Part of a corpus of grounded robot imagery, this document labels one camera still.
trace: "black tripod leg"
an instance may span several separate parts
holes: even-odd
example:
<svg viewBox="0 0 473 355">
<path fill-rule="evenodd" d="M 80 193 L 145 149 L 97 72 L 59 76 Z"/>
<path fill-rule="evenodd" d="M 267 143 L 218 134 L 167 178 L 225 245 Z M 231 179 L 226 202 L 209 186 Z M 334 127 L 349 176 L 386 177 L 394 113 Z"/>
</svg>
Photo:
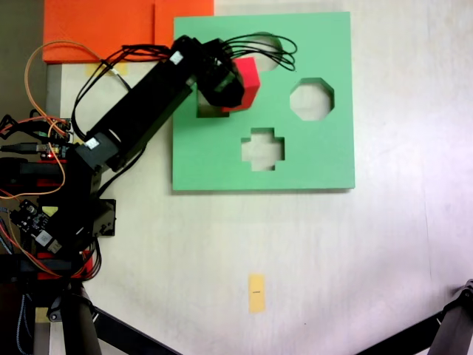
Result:
<svg viewBox="0 0 473 355">
<path fill-rule="evenodd" d="M 415 355 L 427 349 L 439 329 L 442 312 L 403 330 L 358 355 Z"/>
<path fill-rule="evenodd" d="M 429 355 L 467 355 L 472 336 L 471 312 L 458 304 L 445 313 Z"/>
<path fill-rule="evenodd" d="M 65 293 L 61 303 L 64 344 L 67 355 L 101 355 L 89 303 Z"/>
</svg>

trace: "metal stand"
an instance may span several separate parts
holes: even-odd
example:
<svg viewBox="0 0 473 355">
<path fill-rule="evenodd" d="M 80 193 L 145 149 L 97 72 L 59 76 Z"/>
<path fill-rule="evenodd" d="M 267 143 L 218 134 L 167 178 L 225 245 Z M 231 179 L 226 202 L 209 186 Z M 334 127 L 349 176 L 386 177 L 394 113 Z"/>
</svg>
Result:
<svg viewBox="0 0 473 355">
<path fill-rule="evenodd" d="M 442 312 L 397 333 L 358 355 L 467 355 L 473 336 L 473 280 L 457 291 Z"/>
<path fill-rule="evenodd" d="M 72 282 L 56 299 L 48 317 L 51 322 L 62 321 L 67 355 L 101 355 L 99 339 L 129 355 L 182 355 L 95 308 L 80 282 Z"/>
</svg>

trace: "red wire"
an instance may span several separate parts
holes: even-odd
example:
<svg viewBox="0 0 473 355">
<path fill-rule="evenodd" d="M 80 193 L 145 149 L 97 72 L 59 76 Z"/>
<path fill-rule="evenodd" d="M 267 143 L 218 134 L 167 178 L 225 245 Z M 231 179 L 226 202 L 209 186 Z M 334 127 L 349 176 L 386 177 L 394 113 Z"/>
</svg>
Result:
<svg viewBox="0 0 473 355">
<path fill-rule="evenodd" d="M 10 238 L 9 234 L 5 231 L 5 229 L 3 228 L 3 226 L 0 224 L 0 231 L 2 231 L 2 233 L 4 234 L 4 236 L 18 249 L 20 249 L 20 246 L 12 239 Z M 48 268 L 47 266 L 45 266 L 41 261 L 39 261 L 38 259 L 36 259 L 34 256 L 32 256 L 28 251 L 26 250 L 23 250 L 23 252 L 25 254 L 28 254 L 28 256 L 30 256 L 32 259 L 34 259 L 34 261 L 36 261 L 39 265 L 41 265 L 42 268 L 44 268 L 45 270 L 48 270 L 48 271 L 51 271 L 52 273 L 54 273 L 53 270 L 51 270 L 50 268 Z"/>
</svg>

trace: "gray floor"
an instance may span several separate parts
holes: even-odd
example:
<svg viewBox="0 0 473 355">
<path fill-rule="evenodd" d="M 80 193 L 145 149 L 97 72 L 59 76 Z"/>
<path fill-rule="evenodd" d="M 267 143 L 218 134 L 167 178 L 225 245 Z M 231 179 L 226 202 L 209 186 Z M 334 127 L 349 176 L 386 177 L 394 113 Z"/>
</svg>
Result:
<svg viewBox="0 0 473 355">
<path fill-rule="evenodd" d="M 42 0 L 0 1 L 0 119 L 6 114 L 16 120 L 28 118 L 32 109 L 24 90 L 24 67 L 33 50 L 42 43 L 43 3 Z M 37 102 L 44 105 L 46 66 L 40 58 L 32 66 L 30 86 Z M 23 140 L 24 136 L 19 135 L 18 139 Z M 14 285 L 0 285 L 2 354 L 19 354 L 15 336 L 20 302 L 21 294 Z"/>
</svg>

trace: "orange wire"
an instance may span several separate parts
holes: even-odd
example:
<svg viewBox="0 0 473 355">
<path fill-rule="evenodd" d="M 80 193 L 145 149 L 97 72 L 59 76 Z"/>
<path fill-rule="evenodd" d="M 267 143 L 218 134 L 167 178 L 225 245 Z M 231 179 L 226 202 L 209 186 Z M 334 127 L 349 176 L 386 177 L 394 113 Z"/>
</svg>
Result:
<svg viewBox="0 0 473 355">
<path fill-rule="evenodd" d="M 21 202 L 19 198 L 13 196 L 13 195 L 10 194 L 8 191 L 5 191 L 5 190 L 3 190 L 3 189 L 0 189 L 0 192 L 6 194 L 6 196 L 11 196 L 11 197 L 13 197 L 13 198 L 14 198 L 15 200 L 17 200 L 18 202 Z"/>
<path fill-rule="evenodd" d="M 39 120 L 44 120 L 44 119 L 47 119 L 47 118 L 51 118 L 53 120 L 56 120 L 56 121 L 59 121 L 61 122 L 62 124 L 66 124 L 67 121 L 66 120 L 63 120 L 62 118 L 57 118 L 57 117 L 54 117 L 54 116 L 36 116 L 36 117 L 31 117 L 31 118 L 27 118 L 26 120 L 22 120 L 22 121 L 18 121 L 17 124 L 23 124 L 25 122 L 30 122 L 30 121 L 39 121 Z M 10 128 L 12 128 L 13 125 L 9 125 L 9 126 L 6 126 L 5 128 L 3 128 L 0 133 L 2 133 L 3 131 L 6 131 Z"/>
<path fill-rule="evenodd" d="M 61 275 L 59 274 L 56 274 L 53 270 L 51 270 L 50 268 L 48 268 L 47 266 L 45 266 L 41 261 L 39 261 L 38 259 L 36 259 L 31 253 L 29 253 L 28 251 L 24 250 L 18 243 L 16 237 L 15 237 L 15 234 L 13 233 L 13 227 L 12 227 L 12 222 L 11 222 L 11 219 L 10 219 L 10 215 L 8 215 L 8 224 L 10 225 L 10 230 L 12 232 L 12 237 L 13 239 L 8 235 L 8 233 L 4 230 L 3 226 L 0 224 L 0 231 L 3 232 L 4 236 L 18 249 L 21 250 L 21 252 L 23 254 L 25 254 L 33 264 L 35 264 L 39 269 L 41 269 L 43 272 L 46 272 L 48 274 L 51 274 L 52 276 L 55 276 L 57 278 L 60 278 L 62 277 Z M 77 271 L 75 274 L 72 275 L 72 277 L 74 276 L 78 276 L 79 274 L 81 274 L 82 272 L 84 272 L 84 268 L 86 266 L 83 265 L 79 271 Z"/>
<path fill-rule="evenodd" d="M 56 126 L 56 123 L 53 122 L 51 127 L 50 127 L 49 132 L 47 133 L 48 137 L 51 137 L 51 131 L 55 126 Z M 14 196 L 11 195 L 9 197 L 0 196 L 0 200 L 12 200 L 12 199 L 17 198 L 19 196 L 50 195 L 50 194 L 53 194 L 53 193 L 59 191 L 61 189 L 61 187 L 64 186 L 64 184 L 66 183 L 66 172 L 64 171 L 64 167 L 62 166 L 61 161 L 59 160 L 58 156 L 56 155 L 56 153 L 52 149 L 52 144 L 50 142 L 48 144 L 50 145 L 50 150 L 51 150 L 52 155 L 54 155 L 54 158 L 58 162 L 59 168 L 61 168 L 61 172 L 62 172 L 62 183 L 61 183 L 61 185 L 58 188 L 56 188 L 52 191 L 48 191 L 48 192 L 23 192 L 21 194 L 17 194 L 17 195 L 14 195 Z"/>
<path fill-rule="evenodd" d="M 102 58 L 94 50 L 91 50 L 85 44 L 82 44 L 82 43 L 79 43 L 79 42 L 76 42 L 76 41 L 68 41 L 68 40 L 57 40 L 57 41 L 47 42 L 47 43 L 41 45 L 40 47 L 36 48 L 36 50 L 31 54 L 30 58 L 28 59 L 27 65 L 24 69 L 24 88 L 27 91 L 27 95 L 28 95 L 28 98 L 30 99 L 30 103 L 38 110 L 38 112 L 42 116 L 47 117 L 46 119 L 50 124 L 52 124 L 52 121 L 48 118 L 49 116 L 36 103 L 35 99 L 33 98 L 33 95 L 31 95 L 30 83 L 29 83 L 29 74 L 30 74 L 31 63 L 33 62 L 33 59 L 38 55 L 39 51 L 42 50 L 45 47 L 48 47 L 48 46 L 52 45 L 52 44 L 60 44 L 60 43 L 62 43 L 62 44 L 72 44 L 74 46 L 81 47 L 81 48 L 85 49 L 87 52 L 89 52 L 90 54 L 92 54 L 94 57 L 96 57 L 99 61 L 102 61 Z M 58 128 L 58 127 L 55 128 L 55 131 L 62 134 L 62 135 L 65 135 L 65 132 L 62 129 Z"/>
<path fill-rule="evenodd" d="M 8 223 L 10 224 L 10 229 L 12 229 L 11 227 L 11 221 L 10 221 L 10 216 L 8 217 L 9 220 L 8 220 Z M 36 266 L 38 266 L 42 271 L 44 272 L 47 272 L 48 274 L 51 274 L 51 275 L 54 275 L 54 276 L 57 276 L 57 277 L 60 277 L 61 275 L 58 275 L 56 274 L 53 270 L 47 268 L 41 261 L 39 261 L 38 259 L 36 259 L 34 256 L 32 256 L 28 251 L 24 250 L 22 247 L 20 247 L 20 245 L 18 244 L 16 238 L 15 239 L 12 239 L 10 238 L 10 236 L 8 235 L 8 233 L 4 230 L 3 226 L 0 224 L 0 231 L 2 231 L 2 233 L 4 234 L 4 236 L 18 249 L 20 249 L 23 254 L 25 254 L 32 262 L 33 264 L 35 264 Z"/>
</svg>

